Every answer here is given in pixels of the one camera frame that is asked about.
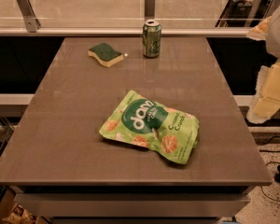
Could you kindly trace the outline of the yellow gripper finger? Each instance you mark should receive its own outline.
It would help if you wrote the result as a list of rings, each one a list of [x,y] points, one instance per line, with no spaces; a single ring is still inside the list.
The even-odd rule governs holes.
[[[258,25],[250,29],[246,36],[252,40],[265,40],[270,20],[270,17],[265,18]]]
[[[280,61],[271,67],[262,66],[258,73],[256,93],[246,118],[254,124],[269,120],[280,109]]]

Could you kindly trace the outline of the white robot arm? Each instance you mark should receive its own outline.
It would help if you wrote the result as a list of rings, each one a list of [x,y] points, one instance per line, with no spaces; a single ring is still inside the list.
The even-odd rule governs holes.
[[[261,21],[247,33],[253,40],[263,40],[266,51],[277,61],[259,70],[256,93],[249,105],[246,118],[254,124],[269,120],[280,109],[280,6],[272,16]]]

